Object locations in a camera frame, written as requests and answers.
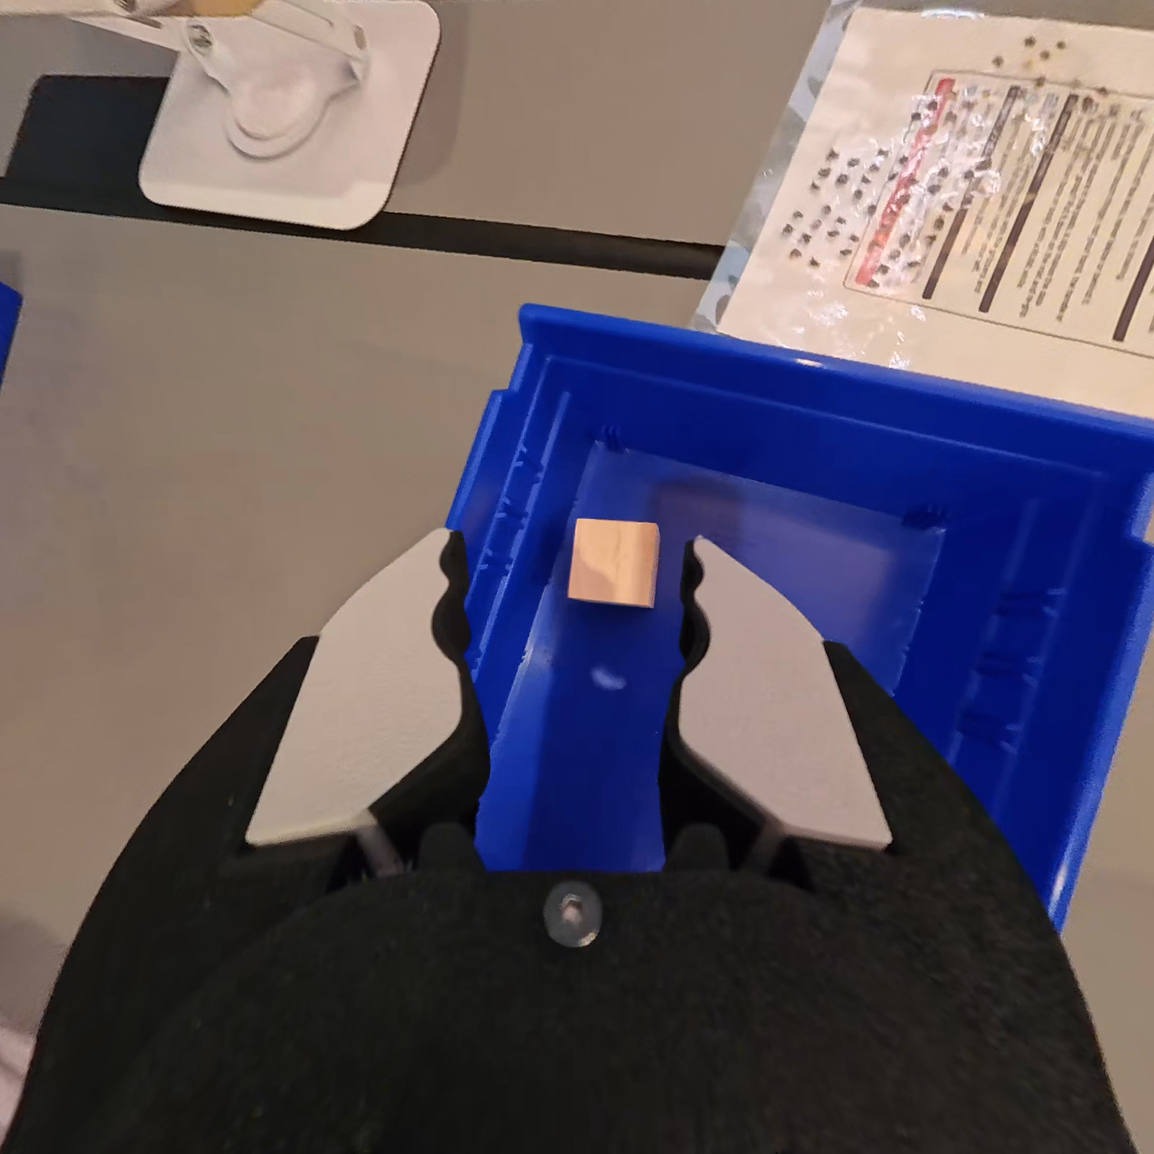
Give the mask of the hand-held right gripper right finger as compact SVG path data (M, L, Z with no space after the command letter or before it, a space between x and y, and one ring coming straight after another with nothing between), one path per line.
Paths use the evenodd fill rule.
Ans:
M891 825L823 634L707 537L686 545L682 605L683 669L660 748L667 851L698 825L729 854L785 838L887 850Z

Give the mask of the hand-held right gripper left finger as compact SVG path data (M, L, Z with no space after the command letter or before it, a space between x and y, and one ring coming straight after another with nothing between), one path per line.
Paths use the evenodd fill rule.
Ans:
M491 758L468 663L465 535L435 528L322 629L246 831L255 847L352 835L406 868L425 833L473 831Z

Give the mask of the small wooden cube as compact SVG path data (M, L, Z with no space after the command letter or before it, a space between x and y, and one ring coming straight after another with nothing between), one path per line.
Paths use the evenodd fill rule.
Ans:
M578 517L568 597L652 609L660 568L660 527L650 522Z

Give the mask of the printed sheet in plastic bag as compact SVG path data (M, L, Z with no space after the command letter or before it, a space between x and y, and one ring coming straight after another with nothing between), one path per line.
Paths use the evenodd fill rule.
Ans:
M1152 2L830 2L692 325L1153 413Z

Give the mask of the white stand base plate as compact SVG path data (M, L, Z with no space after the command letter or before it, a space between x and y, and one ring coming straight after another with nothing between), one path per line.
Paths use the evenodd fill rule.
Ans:
M392 193L440 46L428 2L53 2L178 60L139 166L164 207L349 230Z

